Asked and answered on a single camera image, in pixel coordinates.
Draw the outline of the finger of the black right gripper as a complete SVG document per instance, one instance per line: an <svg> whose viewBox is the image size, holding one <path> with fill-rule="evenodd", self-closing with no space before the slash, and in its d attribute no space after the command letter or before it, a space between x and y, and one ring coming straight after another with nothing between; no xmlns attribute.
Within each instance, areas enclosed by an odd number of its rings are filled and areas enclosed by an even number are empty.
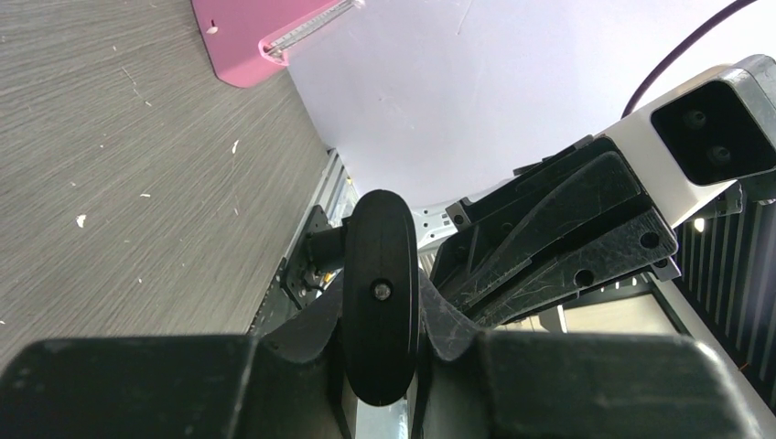
<svg viewBox="0 0 776 439"><path fill-rule="evenodd" d="M470 224L445 243L445 298L459 309L506 299L632 218L642 200L615 152L542 163L469 205Z"/></svg>
<svg viewBox="0 0 776 439"><path fill-rule="evenodd" d="M649 209L581 248L518 275L475 306L469 318L482 327L496 327L536 314L640 272L677 249L673 229L656 209Z"/></svg>

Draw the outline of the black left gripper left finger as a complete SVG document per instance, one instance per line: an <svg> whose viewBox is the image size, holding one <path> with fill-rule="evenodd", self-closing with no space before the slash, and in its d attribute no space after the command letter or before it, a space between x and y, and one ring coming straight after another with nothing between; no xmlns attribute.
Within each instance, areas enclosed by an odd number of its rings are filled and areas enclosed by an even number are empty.
<svg viewBox="0 0 776 439"><path fill-rule="evenodd" d="M263 337L61 338L1 377L4 438L342 438L341 280Z"/></svg>

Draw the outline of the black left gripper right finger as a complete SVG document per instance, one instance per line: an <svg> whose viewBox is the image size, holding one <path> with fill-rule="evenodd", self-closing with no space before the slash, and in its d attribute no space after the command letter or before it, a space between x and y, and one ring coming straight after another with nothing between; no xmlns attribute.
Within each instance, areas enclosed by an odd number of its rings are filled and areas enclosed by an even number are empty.
<svg viewBox="0 0 776 439"><path fill-rule="evenodd" d="M759 438L728 368L683 336L486 330L419 278L414 438Z"/></svg>

